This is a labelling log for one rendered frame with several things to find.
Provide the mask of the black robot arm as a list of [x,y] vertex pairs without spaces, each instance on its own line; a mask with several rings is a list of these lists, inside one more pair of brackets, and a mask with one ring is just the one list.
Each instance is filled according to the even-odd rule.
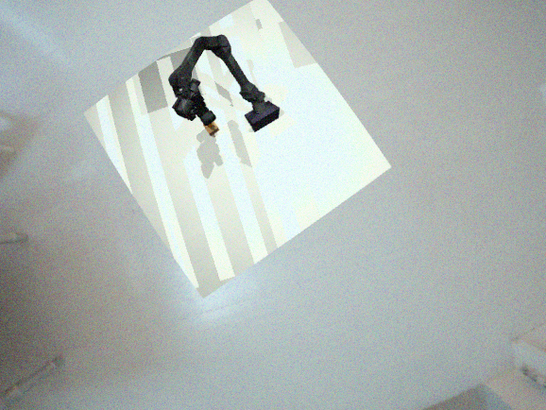
[[225,62],[240,86],[239,95],[248,103],[252,102],[254,113],[262,114],[269,108],[264,102],[265,94],[246,78],[242,68],[233,57],[227,36],[220,34],[196,38],[183,63],[169,76],[169,83],[175,93],[175,98],[177,98],[172,109],[178,116],[193,121],[196,119],[196,114],[200,114],[197,107],[194,107],[194,103],[201,99],[198,88],[201,82],[192,78],[192,71],[204,50],[211,50]]

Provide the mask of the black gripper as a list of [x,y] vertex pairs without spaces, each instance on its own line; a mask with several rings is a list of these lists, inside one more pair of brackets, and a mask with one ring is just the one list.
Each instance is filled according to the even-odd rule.
[[200,111],[200,114],[196,115],[199,117],[201,123],[208,126],[211,122],[216,120],[216,116],[206,107],[207,104],[204,102],[204,100],[205,99],[201,96],[201,99],[194,103],[194,107],[197,107],[197,109]]

